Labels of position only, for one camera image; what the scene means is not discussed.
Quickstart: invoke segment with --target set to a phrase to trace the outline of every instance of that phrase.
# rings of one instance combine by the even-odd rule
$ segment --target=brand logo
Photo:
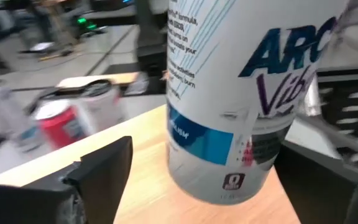
[[[228,174],[224,178],[223,189],[224,190],[238,190],[244,181],[245,174],[235,173]]]
[[[318,61],[324,46],[326,34],[331,34],[336,18],[328,19],[319,29],[315,26],[303,26],[289,29],[290,33],[284,46],[281,46],[281,28],[270,29],[241,71],[239,77],[257,75],[259,100],[262,107],[261,117],[271,117],[293,112],[295,103],[300,96],[306,94],[307,88],[315,73],[312,63]],[[278,82],[268,81],[266,75],[287,73]]]

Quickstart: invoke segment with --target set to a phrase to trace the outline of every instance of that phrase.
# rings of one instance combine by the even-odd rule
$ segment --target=soda can
[[[121,92],[109,80],[96,80],[87,84],[81,95],[73,100],[81,124],[88,135],[110,128],[123,119]]]
[[[24,113],[3,80],[0,80],[0,133],[24,152],[44,143],[37,123]]]
[[[37,108],[34,118],[55,149],[86,137],[70,100],[46,101]]]
[[[170,1],[168,166],[209,203],[263,186],[347,0]]]

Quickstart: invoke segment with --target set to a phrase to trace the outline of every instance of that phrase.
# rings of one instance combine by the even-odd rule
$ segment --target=gray floor
[[[125,35],[117,47],[108,57],[96,68],[91,75],[99,75],[109,65],[135,62],[135,38],[138,33],[137,27],[121,26],[110,27],[109,33],[94,36],[78,47],[78,53],[67,58],[57,58],[46,62],[38,62],[33,56],[18,55],[17,51],[22,50],[22,44],[16,36],[0,43],[0,52],[16,69],[15,72],[0,76],[6,80],[12,89],[34,88],[43,86],[54,86],[59,81],[68,77],[84,75],[106,52],[117,44],[118,40]],[[350,27],[345,32],[346,37],[358,41],[358,26]],[[335,46],[335,38],[321,62],[324,69],[336,69],[340,67],[358,67],[358,45],[349,41]],[[23,107],[34,100],[40,91],[15,91],[16,100]],[[133,118],[146,111],[154,109],[165,103],[164,96],[138,96],[123,98],[123,106],[127,119]],[[42,154],[48,153],[48,147],[41,147],[38,151],[26,155],[13,153],[14,149],[10,143],[3,145],[0,149],[0,172],[17,166],[20,163],[34,159]]]

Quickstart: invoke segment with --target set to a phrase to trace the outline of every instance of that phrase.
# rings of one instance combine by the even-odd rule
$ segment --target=table
[[[132,169],[115,223],[299,223],[274,169],[262,190],[239,205],[210,205],[179,189],[167,169],[166,122],[164,105],[8,170],[0,174],[0,184],[26,185],[122,136],[132,136]],[[324,136],[299,121],[287,140],[335,156]]]

